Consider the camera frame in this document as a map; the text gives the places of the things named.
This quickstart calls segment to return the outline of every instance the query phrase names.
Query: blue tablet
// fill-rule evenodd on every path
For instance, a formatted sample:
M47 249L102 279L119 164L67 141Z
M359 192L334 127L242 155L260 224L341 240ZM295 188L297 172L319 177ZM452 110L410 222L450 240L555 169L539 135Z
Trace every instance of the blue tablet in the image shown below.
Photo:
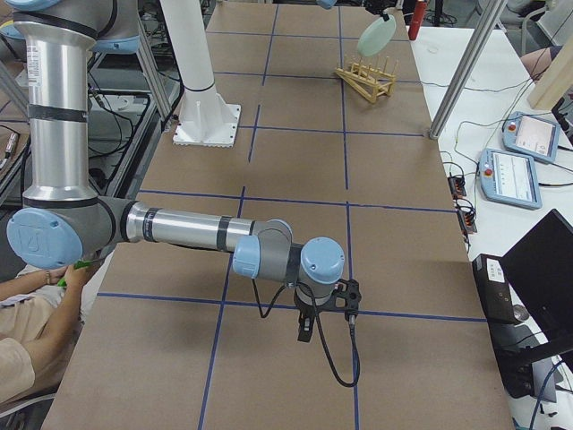
M514 112L504 123L503 145L542 163L552 163L557 155L559 128L556 123L539 116Z
M482 152L479 167L480 183L488 200L527 209L542 207L532 157L486 149Z

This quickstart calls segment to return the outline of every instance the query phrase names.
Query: blue cable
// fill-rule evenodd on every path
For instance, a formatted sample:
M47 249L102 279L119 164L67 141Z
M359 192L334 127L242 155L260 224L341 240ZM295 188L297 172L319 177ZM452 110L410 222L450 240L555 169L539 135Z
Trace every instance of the blue cable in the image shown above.
M541 405L541 398L543 397L543 392L545 391L545 385L547 385L549 378L551 377L552 374L555 373L555 371L557 370L557 367L559 367L561 364L563 364L563 360L554 364L552 367L552 370L550 370L547 373L547 376L545 376L545 380L543 381L543 385L541 386L541 390L539 391L539 394L537 395L537 402L535 403L534 414L531 416L531 423L529 424L529 430L534 429L535 417L537 416L537 410L539 409L539 405Z

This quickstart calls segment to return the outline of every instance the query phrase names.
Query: person's hand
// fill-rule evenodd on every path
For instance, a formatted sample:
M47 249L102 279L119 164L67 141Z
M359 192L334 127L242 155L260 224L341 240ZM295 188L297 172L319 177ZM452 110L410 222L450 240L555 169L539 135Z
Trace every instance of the person's hand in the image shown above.
M58 269L53 269L49 272L49 285L55 285L64 276L65 271L67 271L67 266L60 267Z
M67 290L81 290L88 283L97 269L97 265L82 267L81 269L74 269L73 265L68 266L64 275L65 283L67 284Z

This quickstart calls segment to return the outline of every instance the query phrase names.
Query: red object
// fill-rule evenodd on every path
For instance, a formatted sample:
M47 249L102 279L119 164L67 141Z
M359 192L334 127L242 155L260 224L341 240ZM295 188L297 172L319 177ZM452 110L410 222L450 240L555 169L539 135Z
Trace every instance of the red object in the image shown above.
M410 22L410 29L408 30L408 37L410 40L415 40L418 37L418 31L423 22L423 17L426 13L426 6L428 4L424 0L418 0L415 4L414 16Z

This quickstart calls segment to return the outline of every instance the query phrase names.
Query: white table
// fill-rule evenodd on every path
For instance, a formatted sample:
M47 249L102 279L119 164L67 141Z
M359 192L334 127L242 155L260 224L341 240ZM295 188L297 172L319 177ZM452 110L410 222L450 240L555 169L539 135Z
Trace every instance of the white table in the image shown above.
M417 40L412 42L421 81L428 82L424 84L424 95L432 118L446 92L446 88L442 86L449 84L471 35L471 29L422 27ZM495 30L466 87L499 90L526 82L528 77L526 69L505 34L500 30ZM458 129L458 151L477 161L485 147L502 149L500 123L489 127L463 124L461 128L460 123L472 121L478 124L490 124L500 121L508 113L516 110L539 115L542 112L531 109L526 100L526 96L534 87L533 84L528 87L527 85L528 83L524 83L501 92L464 90L438 140L440 150L451 154L453 161L458 163L466 173L475 171L474 163L454 151ZM518 98L522 90L524 90L524 95ZM508 111L516 99L517 104ZM560 132L560 144L570 146L563 132ZM449 161L449 155L446 152L442 156L444 161ZM573 152L558 150L556 163L573 168ZM573 175L560 168L540 163L535 163L535 167L539 182L552 184L573 182ZM445 168L448 173L450 166L445 165ZM452 167L451 172L455 175L459 173L459 170ZM475 203L478 229L476 234L470 236L471 248L468 253L470 261L478 254L504 255L552 208L557 208L569 222L573 223L573 186L542 188L543 207L540 210L530 211L489 202L483 198L479 183L476 188L474 184L475 176L467 176L467 198ZM533 332L539 331L535 322L531 320L531 318L528 320L527 325ZM539 340L545 341L546 339L542 335ZM509 405L519 424L528 427L535 402L531 398L520 400L509 398ZM551 426L572 428L573 396L558 391L557 405L543 404L543 406L546 413L558 411L558 414L553 418L538 414L535 420L536 429L549 429Z

